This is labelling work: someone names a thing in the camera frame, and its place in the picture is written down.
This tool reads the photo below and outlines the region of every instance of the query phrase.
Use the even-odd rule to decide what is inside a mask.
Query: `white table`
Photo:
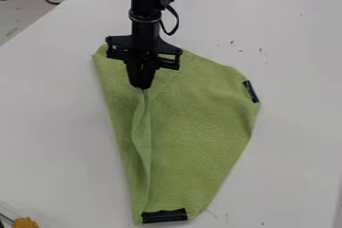
[[[248,75],[262,109],[209,210],[193,222],[144,227],[334,226],[341,0],[177,0],[175,7],[182,24],[167,40]],[[0,49],[0,199],[44,227],[133,227],[90,59],[106,36],[130,31],[128,9],[129,0],[67,0]]]

